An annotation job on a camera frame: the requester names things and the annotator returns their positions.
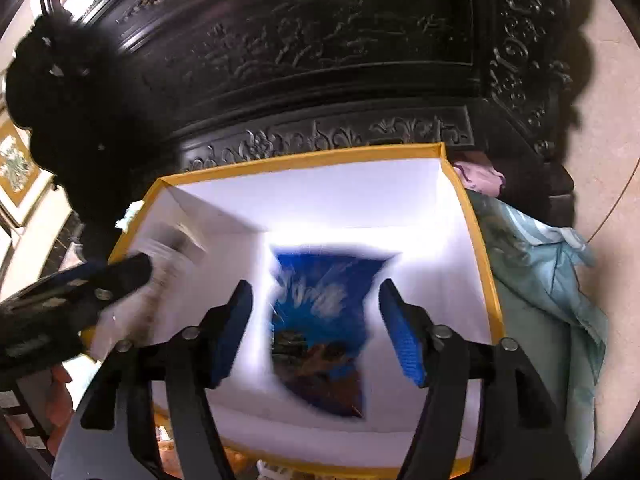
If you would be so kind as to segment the dark carved wooden cabinet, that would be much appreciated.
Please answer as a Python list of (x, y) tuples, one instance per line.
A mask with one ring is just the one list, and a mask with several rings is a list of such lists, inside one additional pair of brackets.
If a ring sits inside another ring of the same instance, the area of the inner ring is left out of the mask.
[(50, 3), (4, 77), (35, 159), (93, 226), (164, 174), (363, 145), (481, 151), (502, 198), (574, 220), (556, 139), (570, 0)]

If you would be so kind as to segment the white snack packet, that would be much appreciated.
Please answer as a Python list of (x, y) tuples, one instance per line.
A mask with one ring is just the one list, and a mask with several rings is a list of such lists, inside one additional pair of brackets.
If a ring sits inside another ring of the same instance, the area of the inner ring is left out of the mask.
[(150, 280), (101, 313), (89, 347), (93, 359), (103, 361), (123, 339), (138, 347), (152, 344), (155, 326), (172, 290), (206, 254), (193, 232), (181, 223), (152, 226), (140, 252), (151, 259)]

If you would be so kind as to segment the light blue tablecloth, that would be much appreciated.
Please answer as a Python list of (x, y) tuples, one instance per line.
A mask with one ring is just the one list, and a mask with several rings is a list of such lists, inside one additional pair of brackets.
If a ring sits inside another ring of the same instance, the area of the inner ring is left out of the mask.
[(482, 232), (506, 334), (524, 349), (554, 401), (583, 476), (596, 446), (596, 390), (608, 318), (580, 290), (576, 269), (593, 266), (572, 228), (548, 226), (501, 200), (468, 196)]

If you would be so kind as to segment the gold framed flower picture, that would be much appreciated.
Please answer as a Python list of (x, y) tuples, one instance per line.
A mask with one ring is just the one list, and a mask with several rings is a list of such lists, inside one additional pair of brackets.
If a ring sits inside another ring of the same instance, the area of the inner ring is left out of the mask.
[(1, 113), (1, 207), (14, 226), (24, 226), (52, 174), (42, 170), (29, 151), (30, 134)]

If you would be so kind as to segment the pink cloth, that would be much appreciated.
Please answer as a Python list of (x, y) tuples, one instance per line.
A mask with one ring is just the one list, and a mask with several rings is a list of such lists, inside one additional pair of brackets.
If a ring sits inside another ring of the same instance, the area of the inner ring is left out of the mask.
[(506, 177), (484, 153), (462, 152), (452, 156), (449, 161), (467, 190), (491, 197), (500, 195)]

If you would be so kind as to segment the blue snack bag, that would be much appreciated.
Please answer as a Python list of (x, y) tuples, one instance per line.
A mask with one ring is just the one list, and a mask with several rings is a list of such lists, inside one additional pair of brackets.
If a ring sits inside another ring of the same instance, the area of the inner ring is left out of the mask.
[(361, 418), (358, 367), (368, 340), (366, 307), (390, 254), (276, 248), (270, 356), (274, 374), (297, 399), (324, 414)]

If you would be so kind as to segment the yellow cardboard box white inside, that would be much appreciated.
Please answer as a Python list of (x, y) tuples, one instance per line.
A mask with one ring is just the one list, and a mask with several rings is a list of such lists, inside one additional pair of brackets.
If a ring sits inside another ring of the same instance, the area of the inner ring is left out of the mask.
[(231, 374), (207, 396), (221, 439), (243, 453), (386, 477), (398, 471), (425, 400), (402, 374), (376, 292), (363, 300), (363, 419), (323, 415), (278, 384), (267, 339), (279, 249), (382, 256), (381, 278), (434, 322), (485, 344), (504, 333), (480, 227), (439, 144), (348, 148), (161, 178), (113, 257), (144, 249), (161, 224), (191, 230), (205, 254), (171, 287), (153, 324), (157, 340), (223, 304), (239, 280), (253, 286)]

